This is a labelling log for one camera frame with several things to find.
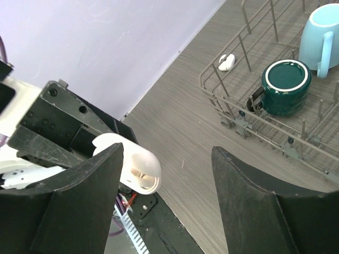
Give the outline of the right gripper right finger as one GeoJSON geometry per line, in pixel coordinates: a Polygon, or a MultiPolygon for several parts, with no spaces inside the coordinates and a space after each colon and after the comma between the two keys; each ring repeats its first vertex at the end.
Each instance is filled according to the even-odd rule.
{"type": "Polygon", "coordinates": [[[211,162],[229,253],[338,253],[338,191],[285,182],[219,146],[211,162]]]}

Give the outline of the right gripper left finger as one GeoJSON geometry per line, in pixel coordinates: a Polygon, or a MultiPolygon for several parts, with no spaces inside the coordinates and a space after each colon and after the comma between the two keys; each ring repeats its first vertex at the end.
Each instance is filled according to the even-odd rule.
{"type": "Polygon", "coordinates": [[[116,143],[25,189],[1,190],[1,253],[103,253],[122,164],[116,143]]]}

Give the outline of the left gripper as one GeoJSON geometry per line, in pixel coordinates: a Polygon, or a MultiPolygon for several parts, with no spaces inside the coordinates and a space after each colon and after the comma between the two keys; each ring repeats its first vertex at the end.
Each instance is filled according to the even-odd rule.
{"type": "Polygon", "coordinates": [[[65,82],[54,80],[46,83],[7,144],[25,155],[69,168],[88,157],[51,140],[72,140],[80,129],[94,136],[114,132],[138,144],[131,127],[77,96],[65,82]]]}

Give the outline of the oval white charging case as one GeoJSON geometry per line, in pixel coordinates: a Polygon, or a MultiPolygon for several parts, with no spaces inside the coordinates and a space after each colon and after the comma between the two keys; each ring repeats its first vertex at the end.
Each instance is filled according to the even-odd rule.
{"type": "Polygon", "coordinates": [[[92,141],[95,146],[93,155],[115,143],[123,145],[120,183],[142,195],[157,192],[161,185],[161,166],[157,157],[149,150],[116,133],[104,133],[92,141]]]}

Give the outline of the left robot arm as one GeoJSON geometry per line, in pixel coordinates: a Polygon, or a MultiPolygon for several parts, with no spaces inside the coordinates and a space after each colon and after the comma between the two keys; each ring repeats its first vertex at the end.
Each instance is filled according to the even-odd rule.
{"type": "Polygon", "coordinates": [[[133,130],[70,91],[63,81],[44,88],[7,77],[1,82],[1,186],[24,188],[93,155],[93,140],[133,130]]]}

